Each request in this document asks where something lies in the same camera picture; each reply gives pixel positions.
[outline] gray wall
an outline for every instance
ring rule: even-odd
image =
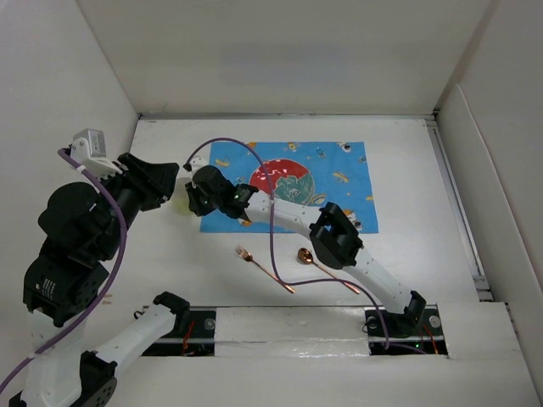
[[[78,0],[158,114],[430,114],[489,2]]]
[[[490,286],[543,394],[543,3],[502,0],[438,122]]]
[[[81,180],[57,156],[85,127],[126,151],[137,115],[75,0],[0,1],[0,338],[4,378],[28,354],[23,277],[44,234],[37,216],[62,184]],[[8,394],[21,388],[20,375]]]

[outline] rose gold fork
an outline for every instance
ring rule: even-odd
[[[237,246],[236,247],[236,253],[239,255],[239,257],[241,257],[243,260],[249,262],[249,263],[255,263],[255,265],[261,269],[262,271],[264,271],[268,276],[270,276],[272,279],[274,279],[276,282],[278,282],[279,284],[281,284],[289,293],[291,294],[294,294],[296,293],[296,291],[291,287],[289,286],[288,284],[283,284],[282,282],[280,282],[277,277],[275,277],[272,273],[270,273],[268,270],[266,270],[264,267],[262,267],[261,265],[259,265],[254,259],[253,259],[253,256],[251,255],[251,253],[249,253],[247,250],[245,250],[244,248],[242,248],[241,246]]]

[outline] red circle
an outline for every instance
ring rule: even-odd
[[[295,176],[299,179],[305,174],[309,173],[309,170],[307,170],[302,164],[298,164],[292,159],[271,159],[269,161],[265,161],[264,165],[266,166],[268,174],[270,175],[274,191],[277,187],[277,181],[279,178]],[[264,171],[262,170],[262,166],[258,167],[255,172],[253,172],[249,184],[257,187],[265,193],[270,193],[270,188],[268,187],[268,182],[266,180]]]

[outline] spoon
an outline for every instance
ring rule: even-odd
[[[305,265],[314,265],[315,267],[318,267],[322,271],[324,271],[326,274],[331,276],[332,278],[335,278],[338,280],[338,278],[332,274],[330,271],[326,270],[324,267],[320,266],[318,263],[315,263],[315,260],[313,259],[313,254],[306,248],[301,248],[298,250],[298,259]],[[349,288],[353,293],[360,294],[360,290],[356,287],[351,286],[348,282],[341,282],[344,286]]]

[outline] blue placemat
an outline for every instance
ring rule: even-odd
[[[265,162],[275,193],[297,204],[338,204],[360,233],[377,233],[372,183],[363,142],[252,142],[249,144]],[[232,142],[211,146],[210,164],[233,183],[249,183],[268,191],[256,158]],[[204,218],[200,231],[219,233],[267,233],[267,224],[240,225],[215,211]],[[277,227],[276,232],[288,232]]]

